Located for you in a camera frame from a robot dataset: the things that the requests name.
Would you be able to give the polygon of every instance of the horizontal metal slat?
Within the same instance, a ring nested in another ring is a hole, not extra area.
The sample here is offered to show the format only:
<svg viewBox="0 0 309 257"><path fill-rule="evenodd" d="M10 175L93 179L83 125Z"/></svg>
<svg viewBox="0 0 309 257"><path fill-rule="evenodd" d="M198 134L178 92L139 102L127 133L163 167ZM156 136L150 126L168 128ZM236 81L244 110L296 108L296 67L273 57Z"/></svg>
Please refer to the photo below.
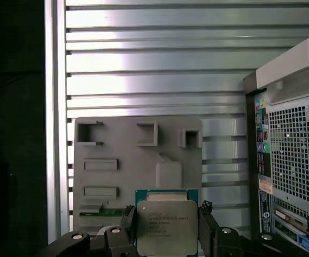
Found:
<svg viewBox="0 0 309 257"><path fill-rule="evenodd" d="M163 107L163 106L193 106L193 105L240 105L244 104L243 95L201 94L201 96L176 95L148 95L147 97L79 97L67 101L69 109L84 108L117 108L117 107Z"/></svg>
<svg viewBox="0 0 309 257"><path fill-rule="evenodd" d="M202 188L202 198L215 205L238 205L249 203L248 186L225 186Z"/></svg>
<svg viewBox="0 0 309 257"><path fill-rule="evenodd" d="M204 119L203 136L242 136L246 135L246 119Z"/></svg>
<svg viewBox="0 0 309 257"><path fill-rule="evenodd" d="M202 173L217 173L217 172L233 172L233 171L247 171L247 162L243 163L218 163L218 164L204 164L202 165Z"/></svg>
<svg viewBox="0 0 309 257"><path fill-rule="evenodd" d="M292 39L175 39L146 41L104 41L67 42L68 51L78 50L118 50L118 49L191 49L191 48L291 48L304 38Z"/></svg>
<svg viewBox="0 0 309 257"><path fill-rule="evenodd" d="M122 42L122 41L222 41L243 40L265 42L285 42L285 40L306 39L309 37L309 28L204 28L204 29L153 29L153 30L131 30L131 31L70 31L66 33L68 43L73 42Z"/></svg>
<svg viewBox="0 0 309 257"><path fill-rule="evenodd" d="M247 158L247 143L243 141L204 142L203 160Z"/></svg>
<svg viewBox="0 0 309 257"><path fill-rule="evenodd" d="M87 53L67 56L67 72L256 69L284 50Z"/></svg>
<svg viewBox="0 0 309 257"><path fill-rule="evenodd" d="M248 72L228 74L94 75L67 78L68 95L242 92Z"/></svg>
<svg viewBox="0 0 309 257"><path fill-rule="evenodd" d="M309 4L309 0L66 0L67 6L129 5L129 4Z"/></svg>
<svg viewBox="0 0 309 257"><path fill-rule="evenodd" d="M111 117L111 116L146 116L146 115L207 115L207 114L243 114L243 105L225 106L180 106L180 107L145 107L145 108L109 108L109 109L72 109L67 111L67 118Z"/></svg>
<svg viewBox="0 0 309 257"><path fill-rule="evenodd" d="M206 25L309 25L309 8L274 7L66 11L67 28Z"/></svg>
<svg viewBox="0 0 309 257"><path fill-rule="evenodd" d="M243 172L221 172L221 173L204 173L202 174L202 183L218 182L244 182L249 178L247 171Z"/></svg>
<svg viewBox="0 0 309 257"><path fill-rule="evenodd" d="M213 210L212 214L220 226L236 227L236 226L249 226L250 225L250 210L249 208L243 209L226 209L226 210Z"/></svg>
<svg viewBox="0 0 309 257"><path fill-rule="evenodd" d="M236 130L233 129L223 129L218 130L218 128L214 128L212 125L219 120L222 125L227 125L227 123L233 123L235 122L238 126L235 126ZM211 135L243 135L243 127L241 125L241 121L244 120L244 118L239 119L202 119L203 123L203 136L209 137ZM68 135L68 141L74 141L74 122L70 122L67 124L67 135ZM203 172L218 172L218 171L237 171L237 170L247 170L247 163L221 163L221 164L206 164L203 165Z"/></svg>

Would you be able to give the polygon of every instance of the dark background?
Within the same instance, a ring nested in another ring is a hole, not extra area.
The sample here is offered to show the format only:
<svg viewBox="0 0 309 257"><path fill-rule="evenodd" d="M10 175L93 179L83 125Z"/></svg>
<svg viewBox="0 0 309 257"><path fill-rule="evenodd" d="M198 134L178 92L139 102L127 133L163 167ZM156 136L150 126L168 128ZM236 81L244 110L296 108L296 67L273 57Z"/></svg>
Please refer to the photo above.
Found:
<svg viewBox="0 0 309 257"><path fill-rule="evenodd" d="M47 244L44 0L0 0L0 161L9 165L0 256L31 256Z"/></svg>

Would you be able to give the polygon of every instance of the ventilated panel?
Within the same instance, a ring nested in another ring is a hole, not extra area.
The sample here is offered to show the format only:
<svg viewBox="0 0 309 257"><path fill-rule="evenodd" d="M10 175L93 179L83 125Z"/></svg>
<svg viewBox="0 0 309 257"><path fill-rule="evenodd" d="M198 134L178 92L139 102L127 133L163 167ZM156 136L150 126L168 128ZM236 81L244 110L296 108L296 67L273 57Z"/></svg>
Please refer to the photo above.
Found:
<svg viewBox="0 0 309 257"><path fill-rule="evenodd" d="M276 198L276 197L274 198L274 202L277 205L279 205L279 206L281 206L281 207L283 207L283 208L285 208L285 209L287 209L287 210L289 210L293 213L296 213L297 215L299 215L301 217L308 218L308 212L306 212L306 211L304 211L304 210L302 210L302 209L300 209L300 208L298 208L294 205L291 205L291 204L289 204L289 203L287 203L287 202L285 202L285 201L283 201L279 198Z"/></svg>
<svg viewBox="0 0 309 257"><path fill-rule="evenodd" d="M305 107L269 114L274 187L309 202L309 121Z"/></svg>

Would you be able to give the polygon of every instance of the blue latch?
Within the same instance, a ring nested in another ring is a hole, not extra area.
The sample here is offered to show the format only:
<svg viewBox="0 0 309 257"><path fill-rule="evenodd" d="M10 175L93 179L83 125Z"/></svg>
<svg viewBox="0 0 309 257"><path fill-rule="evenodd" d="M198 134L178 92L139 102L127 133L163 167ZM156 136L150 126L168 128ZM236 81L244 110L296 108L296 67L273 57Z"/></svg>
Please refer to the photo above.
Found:
<svg viewBox="0 0 309 257"><path fill-rule="evenodd" d="M307 238L307 236L305 235L297 235L297 243L306 248L307 250L309 250L309 238Z"/></svg>

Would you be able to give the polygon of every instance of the metal bolt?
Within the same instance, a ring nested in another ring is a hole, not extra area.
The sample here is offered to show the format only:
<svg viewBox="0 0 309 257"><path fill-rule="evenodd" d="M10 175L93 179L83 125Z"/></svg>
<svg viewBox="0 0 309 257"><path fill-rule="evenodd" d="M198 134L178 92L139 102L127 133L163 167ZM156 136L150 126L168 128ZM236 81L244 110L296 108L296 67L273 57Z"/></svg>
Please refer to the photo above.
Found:
<svg viewBox="0 0 309 257"><path fill-rule="evenodd" d="M82 237L83 237L82 235L77 234L73 236L73 239L78 240L81 239Z"/></svg>
<svg viewBox="0 0 309 257"><path fill-rule="evenodd" d="M272 236L270 236L270 235L262 235L261 238L263 240L272 240Z"/></svg>
<svg viewBox="0 0 309 257"><path fill-rule="evenodd" d="M119 233L120 229L112 229L111 231L112 231L112 233Z"/></svg>
<svg viewBox="0 0 309 257"><path fill-rule="evenodd" d="M225 234L230 234L231 233L231 229L222 229L222 232L225 233Z"/></svg>

